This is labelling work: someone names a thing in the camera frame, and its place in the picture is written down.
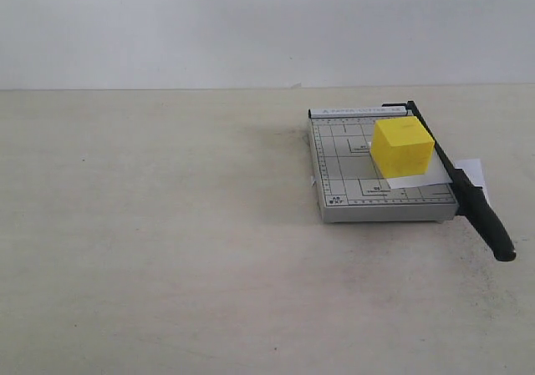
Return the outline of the yellow cube block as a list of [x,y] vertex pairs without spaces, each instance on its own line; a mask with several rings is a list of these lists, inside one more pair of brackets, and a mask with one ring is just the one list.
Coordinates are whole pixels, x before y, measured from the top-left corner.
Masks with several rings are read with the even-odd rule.
[[423,175],[434,148],[435,140],[415,116],[375,121],[370,154],[386,179]]

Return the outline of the black cutter blade arm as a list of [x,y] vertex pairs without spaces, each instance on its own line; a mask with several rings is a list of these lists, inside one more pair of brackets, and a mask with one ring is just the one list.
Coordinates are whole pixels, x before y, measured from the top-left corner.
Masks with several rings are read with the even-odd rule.
[[451,189],[458,203],[456,215],[466,217],[479,236],[486,242],[497,261],[514,261],[517,257],[515,246],[503,223],[487,202],[483,188],[472,184],[466,172],[453,165],[432,134],[415,102],[409,100],[406,103],[386,103],[382,104],[382,107],[406,108],[420,121],[435,141],[436,153],[452,180]]

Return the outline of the grey paper cutter base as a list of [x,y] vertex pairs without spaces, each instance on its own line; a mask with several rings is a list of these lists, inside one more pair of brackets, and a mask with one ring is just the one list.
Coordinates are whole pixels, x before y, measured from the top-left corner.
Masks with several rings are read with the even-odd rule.
[[409,115],[403,107],[308,112],[318,205],[326,223],[444,221],[458,207],[449,184],[391,189],[369,148],[375,121]]

